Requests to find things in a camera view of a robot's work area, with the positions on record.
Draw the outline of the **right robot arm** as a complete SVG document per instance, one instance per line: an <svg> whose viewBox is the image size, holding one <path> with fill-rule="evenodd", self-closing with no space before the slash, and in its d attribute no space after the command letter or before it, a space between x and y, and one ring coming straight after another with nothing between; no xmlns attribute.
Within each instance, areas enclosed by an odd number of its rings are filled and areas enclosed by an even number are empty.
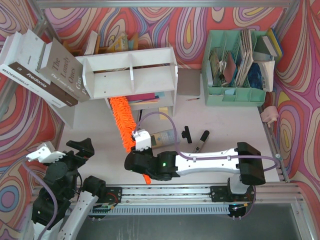
<svg viewBox="0 0 320 240"><path fill-rule="evenodd" d="M152 180L170 181L173 178L195 173L229 173L229 191L243 195L249 186L266 183L261 152L246 142L238 142L236 148L219 152L178 154L164 151L157 156L151 149L131 151L125 161L127 171L149 176Z"/></svg>

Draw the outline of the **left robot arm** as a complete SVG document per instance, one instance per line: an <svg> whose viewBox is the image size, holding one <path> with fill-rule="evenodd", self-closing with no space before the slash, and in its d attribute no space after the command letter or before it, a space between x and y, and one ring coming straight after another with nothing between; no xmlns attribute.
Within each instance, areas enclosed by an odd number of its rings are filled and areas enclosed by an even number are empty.
<svg viewBox="0 0 320 240"><path fill-rule="evenodd" d="M107 192L105 181L94 176L77 189L79 168L95 154L92 140L70 140L66 145L72 150L61 152L48 141L26 157L28 162L37 160L47 167L43 178L32 173L42 185L31 216L39 240L74 240L94 204Z"/></svg>

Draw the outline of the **orange microfiber duster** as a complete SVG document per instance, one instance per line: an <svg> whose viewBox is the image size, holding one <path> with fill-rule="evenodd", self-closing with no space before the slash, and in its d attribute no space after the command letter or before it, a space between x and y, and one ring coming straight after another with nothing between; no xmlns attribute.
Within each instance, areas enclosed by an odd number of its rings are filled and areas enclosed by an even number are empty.
<svg viewBox="0 0 320 240"><path fill-rule="evenodd" d="M127 153L136 145L132 133L136 129L130 104L125 96L110 97L109 103L113 112L116 126L119 130L123 147Z"/></svg>

